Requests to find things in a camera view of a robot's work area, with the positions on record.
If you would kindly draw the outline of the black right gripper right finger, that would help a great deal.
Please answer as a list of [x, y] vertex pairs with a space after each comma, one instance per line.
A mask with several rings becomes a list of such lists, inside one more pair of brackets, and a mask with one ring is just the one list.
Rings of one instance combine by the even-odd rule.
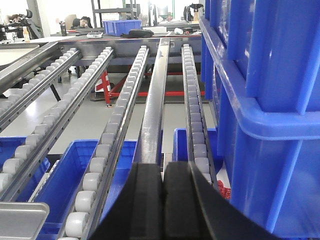
[[187, 161], [168, 164], [164, 174], [165, 240], [276, 240], [245, 217]]

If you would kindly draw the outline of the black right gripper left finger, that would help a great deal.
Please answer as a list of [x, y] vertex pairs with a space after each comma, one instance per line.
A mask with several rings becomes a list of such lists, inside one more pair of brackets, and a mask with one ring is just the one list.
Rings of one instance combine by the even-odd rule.
[[134, 163], [120, 195], [90, 239], [162, 239], [162, 190], [157, 164]]

